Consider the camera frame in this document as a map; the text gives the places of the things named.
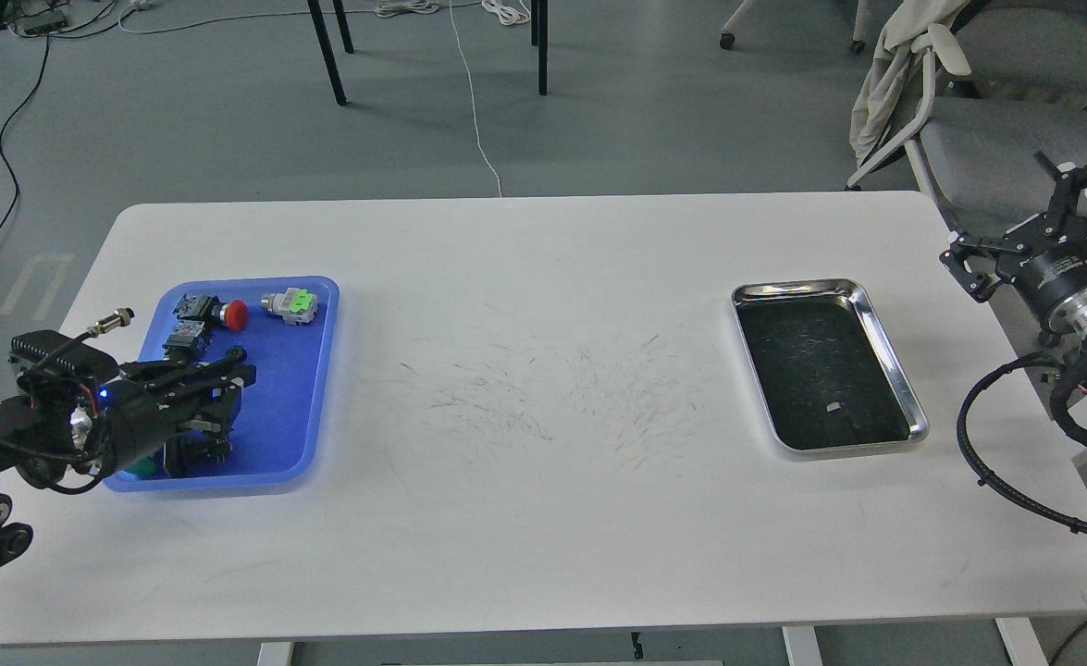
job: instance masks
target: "metal connector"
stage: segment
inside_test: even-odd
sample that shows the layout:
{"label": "metal connector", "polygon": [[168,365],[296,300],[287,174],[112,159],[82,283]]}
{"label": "metal connector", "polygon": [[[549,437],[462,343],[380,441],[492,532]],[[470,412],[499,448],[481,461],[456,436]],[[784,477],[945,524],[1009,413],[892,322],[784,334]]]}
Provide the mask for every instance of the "metal connector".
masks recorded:
{"label": "metal connector", "polygon": [[134,316],[136,313],[133,312],[133,309],[115,309],[115,312],[97,321],[95,326],[87,327],[87,334],[90,334],[91,338],[110,334],[111,330],[132,324]]}

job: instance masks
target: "white cable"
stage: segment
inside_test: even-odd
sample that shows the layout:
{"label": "white cable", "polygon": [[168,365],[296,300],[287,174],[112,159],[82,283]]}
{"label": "white cable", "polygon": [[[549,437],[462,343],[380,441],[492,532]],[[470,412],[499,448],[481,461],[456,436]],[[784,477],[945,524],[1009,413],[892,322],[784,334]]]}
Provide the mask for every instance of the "white cable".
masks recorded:
{"label": "white cable", "polygon": [[485,148],[482,147],[482,130],[476,126],[476,97],[473,95],[473,72],[470,71],[468,59],[465,56],[465,51],[462,50],[462,34],[457,29],[457,18],[453,17],[453,5],[451,4],[449,5],[449,21],[453,24],[453,35],[457,37],[457,51],[462,54],[462,63],[465,63],[465,76],[470,81],[470,106],[473,110],[473,134],[476,136],[476,149],[482,153],[482,159],[485,160],[485,165],[489,167],[489,172],[493,174],[493,180],[498,185],[498,197],[502,197],[501,176],[498,176],[498,169],[489,164],[489,156],[485,154]]}
{"label": "white cable", "polygon": [[504,26],[525,24],[532,21],[530,9],[527,8],[523,0],[518,0],[518,7],[522,10],[516,10],[514,8],[508,8],[503,4],[501,0],[482,0],[482,9],[485,11],[496,14],[498,16],[498,22]]}
{"label": "white cable", "polygon": [[378,0],[375,15],[389,18],[400,14],[436,14],[440,3],[434,0]]}

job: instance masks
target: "gray office chair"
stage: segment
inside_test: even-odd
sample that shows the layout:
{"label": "gray office chair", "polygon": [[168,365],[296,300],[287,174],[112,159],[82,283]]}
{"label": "gray office chair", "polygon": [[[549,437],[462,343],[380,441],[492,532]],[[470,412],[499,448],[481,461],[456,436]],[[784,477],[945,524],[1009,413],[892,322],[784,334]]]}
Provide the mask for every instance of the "gray office chair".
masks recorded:
{"label": "gray office chair", "polygon": [[975,10],[957,38],[933,25],[912,43],[923,79],[916,113],[848,188],[903,149],[916,185],[950,227],[986,224],[999,234],[1049,202],[1050,177],[1034,152],[1055,164],[1087,163],[1087,113],[1050,102],[939,97],[939,80],[1087,98],[1087,0],[995,0]]}

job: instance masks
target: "blue tray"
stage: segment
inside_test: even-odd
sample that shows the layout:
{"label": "blue tray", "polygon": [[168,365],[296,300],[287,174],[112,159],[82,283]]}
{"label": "blue tray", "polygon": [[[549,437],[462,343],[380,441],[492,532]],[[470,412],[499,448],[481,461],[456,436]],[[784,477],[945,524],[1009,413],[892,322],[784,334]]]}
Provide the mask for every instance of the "blue tray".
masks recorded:
{"label": "blue tray", "polygon": [[[307,326],[284,324],[279,316],[264,312],[260,298],[283,292],[288,287],[309,289],[317,294],[317,317]],[[104,479],[120,492],[172,489],[228,489],[239,486],[283,483],[301,475],[317,451],[317,426],[325,374],[333,342],[340,298],[328,277],[261,277],[185,282],[162,296],[158,311],[140,349],[140,360],[163,357],[162,344],[170,337],[176,317],[172,314],[183,296],[217,296],[223,302],[240,299],[251,318],[247,328],[232,332],[214,329],[203,360],[227,353],[232,345],[247,350],[247,363],[257,368],[255,384],[243,389],[242,410],[230,431],[230,455],[205,461],[190,476],[174,479],[163,470],[139,477],[117,472]],[[155,454],[158,463],[159,452]]]}

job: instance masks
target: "stainless steel tray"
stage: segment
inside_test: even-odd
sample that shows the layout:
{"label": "stainless steel tray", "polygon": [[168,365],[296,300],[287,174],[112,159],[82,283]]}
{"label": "stainless steel tray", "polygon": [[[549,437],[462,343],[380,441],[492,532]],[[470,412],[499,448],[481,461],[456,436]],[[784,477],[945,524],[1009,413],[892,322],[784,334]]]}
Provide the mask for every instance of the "stainless steel tray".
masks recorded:
{"label": "stainless steel tray", "polygon": [[800,452],[916,442],[920,401],[867,291],[850,279],[747,284],[736,322],[777,441]]}

